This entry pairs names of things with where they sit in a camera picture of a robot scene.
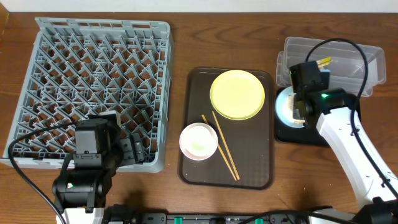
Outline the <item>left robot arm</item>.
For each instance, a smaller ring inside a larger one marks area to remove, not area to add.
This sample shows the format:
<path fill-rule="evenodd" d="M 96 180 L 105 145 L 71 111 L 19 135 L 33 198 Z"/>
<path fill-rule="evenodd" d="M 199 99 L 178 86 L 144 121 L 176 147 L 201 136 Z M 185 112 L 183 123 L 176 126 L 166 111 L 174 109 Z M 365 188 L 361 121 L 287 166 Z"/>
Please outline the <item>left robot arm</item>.
<path fill-rule="evenodd" d="M 76 150 L 53 183 L 58 223 L 139 223 L 127 205 L 106 208 L 106 196 L 119 167 L 144 160 L 139 134 L 123 137 L 117 119 L 97 116 L 76 124 Z"/>

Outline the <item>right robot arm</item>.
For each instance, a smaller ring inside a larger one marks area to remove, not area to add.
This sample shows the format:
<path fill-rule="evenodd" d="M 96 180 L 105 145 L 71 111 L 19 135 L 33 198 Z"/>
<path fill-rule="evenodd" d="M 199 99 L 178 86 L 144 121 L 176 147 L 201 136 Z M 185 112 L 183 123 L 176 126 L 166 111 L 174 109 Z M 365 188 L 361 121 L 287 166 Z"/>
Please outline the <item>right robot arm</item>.
<path fill-rule="evenodd" d="M 315 128 L 328 143 L 353 188 L 359 212 L 355 223 L 397 223 L 397 177 L 364 131 L 358 100 L 342 88 L 329 89 L 328 70 L 315 61 L 289 68 L 294 119 Z"/>

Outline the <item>yellow plastic wrapper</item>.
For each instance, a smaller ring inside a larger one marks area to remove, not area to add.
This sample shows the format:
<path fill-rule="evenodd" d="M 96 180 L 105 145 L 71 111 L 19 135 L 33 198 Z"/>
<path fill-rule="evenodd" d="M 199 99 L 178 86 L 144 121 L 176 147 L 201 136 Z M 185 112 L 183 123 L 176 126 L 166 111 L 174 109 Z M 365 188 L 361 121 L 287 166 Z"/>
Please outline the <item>yellow plastic wrapper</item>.
<path fill-rule="evenodd" d="M 318 65 L 319 69 L 323 69 L 325 66 L 332 63 L 332 59 L 331 59 L 331 57 L 327 57 L 327 58 L 317 60 L 316 63 Z"/>

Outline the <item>light blue bowl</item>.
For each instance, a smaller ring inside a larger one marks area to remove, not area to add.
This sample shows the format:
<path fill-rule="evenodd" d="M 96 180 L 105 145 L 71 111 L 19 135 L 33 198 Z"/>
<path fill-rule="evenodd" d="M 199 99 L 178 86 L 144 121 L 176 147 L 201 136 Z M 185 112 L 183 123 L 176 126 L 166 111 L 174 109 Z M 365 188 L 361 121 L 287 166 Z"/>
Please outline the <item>light blue bowl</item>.
<path fill-rule="evenodd" d="M 275 112 L 277 118 L 290 128 L 303 128 L 304 120 L 294 118 L 294 96 L 293 88 L 284 88 L 275 101 Z"/>

